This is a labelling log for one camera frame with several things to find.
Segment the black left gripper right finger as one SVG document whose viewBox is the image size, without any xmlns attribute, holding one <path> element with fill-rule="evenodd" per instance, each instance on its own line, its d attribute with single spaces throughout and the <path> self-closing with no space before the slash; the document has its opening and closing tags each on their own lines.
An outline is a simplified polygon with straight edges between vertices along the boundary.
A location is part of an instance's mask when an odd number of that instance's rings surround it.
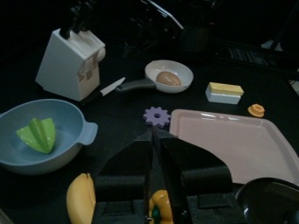
<svg viewBox="0 0 299 224">
<path fill-rule="evenodd" d="M 174 224 L 247 224 L 226 163 L 166 130 L 152 135 Z"/>
</svg>

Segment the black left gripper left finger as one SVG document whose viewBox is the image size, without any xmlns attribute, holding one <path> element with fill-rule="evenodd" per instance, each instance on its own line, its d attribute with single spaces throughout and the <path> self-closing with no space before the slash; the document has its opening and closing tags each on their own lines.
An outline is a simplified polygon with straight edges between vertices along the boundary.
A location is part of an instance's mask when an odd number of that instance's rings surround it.
<svg viewBox="0 0 299 224">
<path fill-rule="evenodd" d="M 152 131 L 148 129 L 107 161 L 94 178 L 92 224 L 148 224 L 152 157 Z"/>
</svg>

